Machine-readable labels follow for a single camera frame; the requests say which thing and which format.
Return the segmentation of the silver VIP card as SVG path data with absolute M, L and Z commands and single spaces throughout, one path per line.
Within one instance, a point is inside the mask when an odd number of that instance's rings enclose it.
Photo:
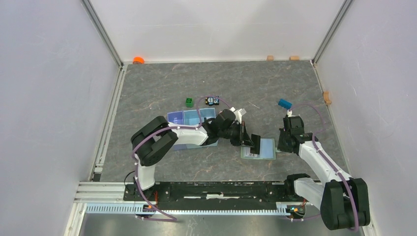
M 251 153 L 249 147 L 242 147 L 241 148 L 241 157 L 242 158 L 247 158 L 247 159 L 256 159 L 256 158 L 258 158 L 258 155 Z

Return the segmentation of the green card holder wallet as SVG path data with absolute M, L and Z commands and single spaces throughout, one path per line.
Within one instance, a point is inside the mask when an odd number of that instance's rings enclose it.
M 274 139 L 261 138 L 260 154 L 258 155 L 258 158 L 249 159 L 249 160 L 275 160 L 276 159 L 276 154 L 280 153 L 280 152 L 281 151 L 278 150 L 276 145 L 275 145 L 275 140 Z

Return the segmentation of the blue three-compartment organizer tray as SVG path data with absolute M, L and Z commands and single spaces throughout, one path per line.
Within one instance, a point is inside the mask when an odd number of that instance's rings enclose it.
M 203 121 L 209 118 L 216 117 L 215 108 L 202 108 L 199 110 Z M 178 125 L 198 125 L 200 120 L 197 114 L 197 110 L 175 111 L 167 113 L 167 121 Z M 193 144 L 175 144 L 173 150 L 183 149 L 195 149 L 201 148 L 201 146 Z

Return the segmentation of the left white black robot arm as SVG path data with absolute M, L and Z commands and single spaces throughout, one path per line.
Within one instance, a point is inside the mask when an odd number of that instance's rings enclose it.
M 261 137 L 247 132 L 242 119 L 245 113 L 245 109 L 231 107 L 196 125 L 175 124 L 163 116 L 150 121 L 131 137 L 137 196 L 145 201 L 154 196 L 156 164 L 174 145 L 208 146 L 226 139 L 235 147 L 249 147 L 252 154 L 259 154 Z

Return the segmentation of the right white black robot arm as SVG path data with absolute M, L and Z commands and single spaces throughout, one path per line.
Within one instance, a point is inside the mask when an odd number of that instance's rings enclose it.
M 329 230 L 368 226 L 371 221 L 368 187 L 362 178 L 354 178 L 340 168 L 324 151 L 313 133 L 304 131 L 299 116 L 286 115 L 280 129 L 278 150 L 294 153 L 304 160 L 319 178 L 307 174 L 288 175 L 284 195 L 291 201 L 306 199 L 320 211 Z

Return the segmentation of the blue toy brick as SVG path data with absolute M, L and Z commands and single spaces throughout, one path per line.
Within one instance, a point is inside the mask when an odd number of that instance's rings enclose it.
M 287 100 L 285 100 L 285 99 L 280 99 L 280 100 L 278 101 L 278 105 L 279 105 L 280 107 L 282 107 L 282 108 L 285 108 L 286 110 L 290 110 L 290 109 L 291 109 L 291 107 L 292 107 L 292 103 L 291 103 L 291 102 L 289 102 L 289 101 L 287 101 Z

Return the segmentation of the curved wooden piece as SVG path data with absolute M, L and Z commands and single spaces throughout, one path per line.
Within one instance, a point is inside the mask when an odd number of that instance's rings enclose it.
M 324 100 L 324 102 L 325 102 L 325 104 L 328 106 L 328 105 L 330 105 L 331 103 L 332 103 L 332 101 L 330 100 L 330 97 L 329 97 L 329 92 L 328 91 L 324 91 L 323 92 L 323 100 Z

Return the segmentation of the black blue owl toy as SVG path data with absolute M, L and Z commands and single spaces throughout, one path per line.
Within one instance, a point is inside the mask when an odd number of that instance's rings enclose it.
M 219 105 L 219 99 L 217 96 L 209 96 L 205 98 L 205 104 L 208 106 L 217 106 Z

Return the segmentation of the green toy cube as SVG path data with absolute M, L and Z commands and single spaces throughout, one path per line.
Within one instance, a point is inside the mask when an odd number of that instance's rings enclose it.
M 185 106 L 187 108 L 193 108 L 194 107 L 194 100 L 192 98 L 186 98 L 185 99 Z

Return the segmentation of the orange round cap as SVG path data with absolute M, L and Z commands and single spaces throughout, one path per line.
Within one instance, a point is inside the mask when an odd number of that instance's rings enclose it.
M 132 63 L 133 64 L 144 64 L 145 60 L 142 57 L 134 57 Z

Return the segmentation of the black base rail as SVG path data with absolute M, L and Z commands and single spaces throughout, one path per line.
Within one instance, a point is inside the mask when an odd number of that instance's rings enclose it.
M 163 181 L 143 193 L 160 210 L 274 210 L 276 203 L 304 203 L 273 181 Z

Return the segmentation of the aluminium frame rail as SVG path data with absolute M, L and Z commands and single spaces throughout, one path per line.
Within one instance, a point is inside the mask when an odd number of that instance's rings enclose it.
M 96 214 L 135 214 L 141 216 L 160 215 L 161 213 L 152 209 L 147 204 L 115 204 L 115 203 L 89 203 L 86 206 L 86 213 Z M 169 215 L 276 215 L 289 216 L 291 213 L 301 213 L 304 209 L 276 204 L 273 209 L 249 209 L 249 210 L 164 210 Z

